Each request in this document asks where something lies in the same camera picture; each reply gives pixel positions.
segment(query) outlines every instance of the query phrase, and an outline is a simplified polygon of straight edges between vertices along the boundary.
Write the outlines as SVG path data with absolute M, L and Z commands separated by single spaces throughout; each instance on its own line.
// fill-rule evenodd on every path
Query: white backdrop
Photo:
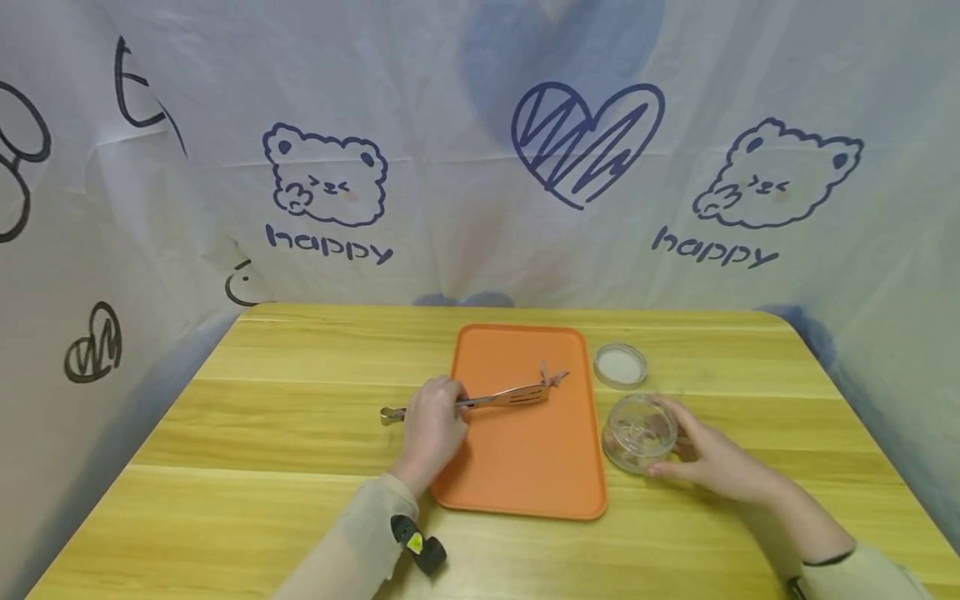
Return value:
M 763 307 L 960 544 L 958 25 L 949 0 L 7 0 L 0 597 L 266 300 Z

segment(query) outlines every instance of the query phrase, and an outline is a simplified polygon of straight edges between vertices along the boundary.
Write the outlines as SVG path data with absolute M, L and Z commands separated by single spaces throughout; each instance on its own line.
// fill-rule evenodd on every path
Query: petri dish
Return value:
M 632 390 L 647 377 L 647 359 L 627 344 L 607 344 L 593 355 L 593 372 L 615 390 Z
M 624 396 L 610 410 L 600 440 L 611 462 L 642 475 L 647 467 L 666 459 L 673 450 L 677 420 L 653 396 Z

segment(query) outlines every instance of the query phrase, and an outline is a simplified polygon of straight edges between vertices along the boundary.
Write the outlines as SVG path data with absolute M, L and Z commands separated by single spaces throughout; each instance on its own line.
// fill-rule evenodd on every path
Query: wood grain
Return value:
M 447 372 L 469 323 L 571 326 L 647 356 L 643 391 L 810 490 L 854 535 L 960 599 L 960 562 L 796 333 L 756 312 L 262 304 L 243 315 L 30 598 L 266 598 L 402 443 L 377 411 Z M 594 380 L 598 419 L 622 396 Z M 589 523 L 449 512 L 421 526 L 449 567 L 401 560 L 378 598 L 785 598 L 768 516 L 607 464 Z

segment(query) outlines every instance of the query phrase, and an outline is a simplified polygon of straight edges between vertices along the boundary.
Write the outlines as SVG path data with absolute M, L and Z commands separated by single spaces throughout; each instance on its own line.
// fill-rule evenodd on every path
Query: slotted spatula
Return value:
M 549 386 L 527 385 L 522 388 L 513 388 L 506 392 L 500 392 L 493 396 L 484 396 L 478 398 L 465 398 L 457 400 L 457 406 L 467 406 L 468 408 L 483 408 L 487 406 L 526 406 L 528 404 L 537 404 L 543 402 L 550 396 Z M 403 420 L 406 415 L 406 408 L 390 408 L 385 406 L 380 409 L 380 424 L 390 425 Z

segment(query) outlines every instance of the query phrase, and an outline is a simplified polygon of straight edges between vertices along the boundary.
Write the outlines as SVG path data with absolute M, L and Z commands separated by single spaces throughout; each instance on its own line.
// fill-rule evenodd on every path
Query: hand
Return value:
M 462 419 L 466 407 L 457 407 L 458 398 L 467 398 L 464 384 L 446 375 L 430 379 L 407 403 L 403 420 L 403 452 L 390 473 L 419 497 L 446 467 L 467 436 Z
M 656 463 L 647 474 L 663 479 L 682 479 L 741 502 L 767 505 L 789 480 L 751 456 L 718 430 L 704 425 L 680 402 L 658 400 L 680 426 L 674 452 L 681 463 Z

